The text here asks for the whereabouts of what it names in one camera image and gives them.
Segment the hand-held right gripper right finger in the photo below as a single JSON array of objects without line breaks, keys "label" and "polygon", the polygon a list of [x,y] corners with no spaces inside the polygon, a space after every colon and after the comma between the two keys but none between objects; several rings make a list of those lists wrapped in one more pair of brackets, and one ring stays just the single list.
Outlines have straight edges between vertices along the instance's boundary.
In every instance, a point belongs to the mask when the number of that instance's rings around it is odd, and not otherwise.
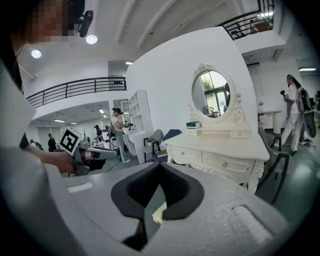
[{"label": "hand-held right gripper right finger", "polygon": [[146,256],[261,256],[288,222],[274,207],[216,173],[169,164],[196,179],[204,197],[187,218],[164,220]]}]

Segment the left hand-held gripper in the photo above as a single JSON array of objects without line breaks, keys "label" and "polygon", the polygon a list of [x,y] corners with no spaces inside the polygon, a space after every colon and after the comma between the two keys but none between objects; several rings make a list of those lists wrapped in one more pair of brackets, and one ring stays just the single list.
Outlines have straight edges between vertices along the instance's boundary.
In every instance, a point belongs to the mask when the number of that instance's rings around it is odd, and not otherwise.
[{"label": "left hand-held gripper", "polygon": [[99,159],[113,159],[117,156],[115,150],[92,146],[88,137],[71,127],[67,127],[62,134],[59,146],[72,156],[76,176],[98,170],[101,167]]}]

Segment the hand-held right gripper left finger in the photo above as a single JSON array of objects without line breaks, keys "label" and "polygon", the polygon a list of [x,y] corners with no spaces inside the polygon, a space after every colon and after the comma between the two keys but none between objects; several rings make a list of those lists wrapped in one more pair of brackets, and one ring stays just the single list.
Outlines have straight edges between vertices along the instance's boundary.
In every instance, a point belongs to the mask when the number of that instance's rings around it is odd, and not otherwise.
[{"label": "hand-held right gripper left finger", "polygon": [[47,219],[42,244],[51,252],[159,252],[161,234],[147,240],[145,208],[135,195],[158,172],[157,163],[116,172],[63,178],[45,166]]}]

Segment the person's left hand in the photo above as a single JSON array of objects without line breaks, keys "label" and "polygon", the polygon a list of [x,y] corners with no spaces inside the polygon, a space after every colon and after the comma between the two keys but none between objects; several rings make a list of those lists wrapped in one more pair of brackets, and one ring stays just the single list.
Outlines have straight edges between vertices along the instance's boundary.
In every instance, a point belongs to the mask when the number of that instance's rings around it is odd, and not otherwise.
[{"label": "person's left hand", "polygon": [[56,166],[61,174],[75,174],[75,165],[73,158],[66,152],[56,153]]}]

